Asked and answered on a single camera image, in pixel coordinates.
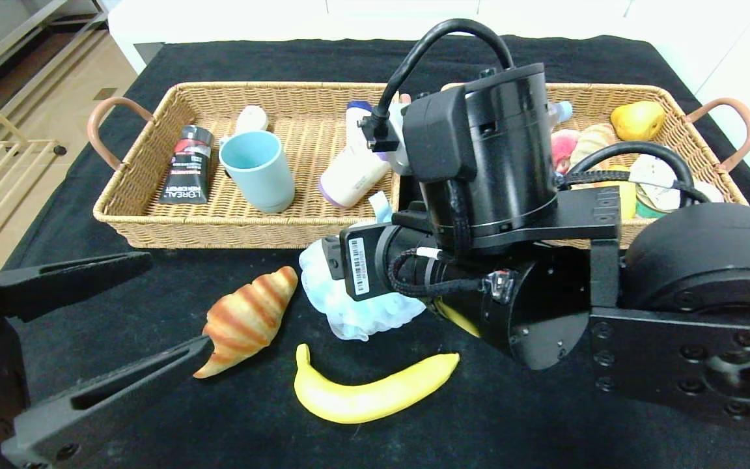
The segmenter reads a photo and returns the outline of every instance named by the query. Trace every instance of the toy banana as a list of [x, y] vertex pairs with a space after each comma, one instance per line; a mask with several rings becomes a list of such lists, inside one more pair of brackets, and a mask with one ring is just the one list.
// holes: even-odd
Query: toy banana
[[309, 346], [298, 345], [294, 392], [300, 403], [328, 421], [363, 423], [406, 409], [438, 389], [456, 368], [459, 354], [436, 354], [383, 380], [360, 386], [327, 380], [309, 360]]

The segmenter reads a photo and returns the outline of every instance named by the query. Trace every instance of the toy fruit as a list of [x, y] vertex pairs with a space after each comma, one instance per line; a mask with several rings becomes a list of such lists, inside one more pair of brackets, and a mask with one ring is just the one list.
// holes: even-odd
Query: toy fruit
[[561, 175], [565, 175], [569, 170], [569, 156], [572, 155], [580, 136], [580, 132], [571, 128], [551, 134], [551, 165]]
[[214, 353], [193, 376], [212, 377], [267, 347], [297, 282], [297, 273], [286, 266], [221, 297], [208, 311], [202, 330], [214, 342]]
[[435, 354], [383, 380], [360, 386], [327, 380], [309, 360], [309, 346], [298, 345], [294, 393], [300, 403], [328, 421], [363, 423], [406, 409], [438, 389], [456, 368], [459, 354]]
[[664, 124], [667, 113], [655, 101], [638, 101], [616, 107], [610, 115], [621, 140], [652, 140]]

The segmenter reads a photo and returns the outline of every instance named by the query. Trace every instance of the cup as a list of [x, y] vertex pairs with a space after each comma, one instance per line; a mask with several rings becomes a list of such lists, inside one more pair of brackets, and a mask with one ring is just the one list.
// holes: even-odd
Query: cup
[[294, 177], [276, 135], [254, 130], [223, 139], [219, 161], [245, 199], [259, 210], [276, 214], [294, 201]]

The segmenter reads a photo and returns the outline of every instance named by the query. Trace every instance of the wicker basket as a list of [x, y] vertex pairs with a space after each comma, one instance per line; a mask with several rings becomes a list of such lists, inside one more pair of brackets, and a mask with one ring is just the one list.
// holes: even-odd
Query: wicker basket
[[[378, 83], [212, 82], [181, 83], [167, 91], [154, 115], [127, 98], [110, 98], [89, 118], [89, 139], [115, 170], [94, 206], [94, 217], [109, 223], [137, 248], [304, 248], [353, 223], [374, 220], [366, 197], [383, 190], [398, 208], [398, 176], [389, 172], [352, 208], [330, 205], [318, 179], [345, 146], [346, 104], [378, 101]], [[124, 104], [148, 120], [122, 163], [98, 137], [102, 116]], [[232, 134], [238, 113], [256, 104], [268, 114], [268, 130], [285, 147], [294, 173], [295, 198], [280, 214], [263, 214], [242, 197], [218, 165], [218, 139]], [[165, 205], [158, 195], [169, 172], [173, 146], [183, 125], [214, 134], [208, 204]]]
[[[448, 89], [460, 83], [450, 83], [441, 89]], [[750, 150], [750, 110], [741, 102], [733, 98], [720, 98], [711, 101], [690, 115], [685, 115], [682, 108], [664, 89], [646, 85], [628, 84], [586, 84], [586, 83], [547, 83], [548, 98], [554, 103], [569, 101], [574, 107], [572, 118], [563, 122], [559, 128], [574, 128], [584, 130], [593, 124], [609, 122], [609, 116], [613, 110], [623, 104], [635, 103], [636, 101], [655, 101], [664, 107], [667, 112], [663, 127], [655, 137], [654, 142], [667, 145], [682, 155], [690, 166], [695, 180], [705, 181], [713, 184], [723, 193], [726, 202], [748, 205], [742, 192], [733, 182], [729, 171], [739, 163]], [[693, 122], [708, 113], [709, 110], [718, 105], [726, 104], [733, 107], [742, 120], [747, 130], [746, 142], [731, 155], [724, 163], [720, 163], [714, 152], [708, 148], [708, 144], [694, 127]], [[610, 158], [607, 164], [622, 164], [631, 166], [638, 157], [637, 154], [625, 154]], [[623, 249], [635, 240], [638, 233], [655, 219], [622, 220], [621, 246]], [[553, 244], [566, 244], [579, 248], [589, 248], [588, 240], [563, 240]]]

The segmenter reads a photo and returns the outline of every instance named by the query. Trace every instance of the croissant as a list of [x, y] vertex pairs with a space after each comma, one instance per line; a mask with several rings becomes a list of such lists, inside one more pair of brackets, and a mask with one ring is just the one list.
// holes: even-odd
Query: croissant
[[208, 311], [202, 330], [214, 342], [214, 353], [193, 376], [212, 377], [267, 347], [297, 282], [297, 273], [286, 266], [221, 297]]

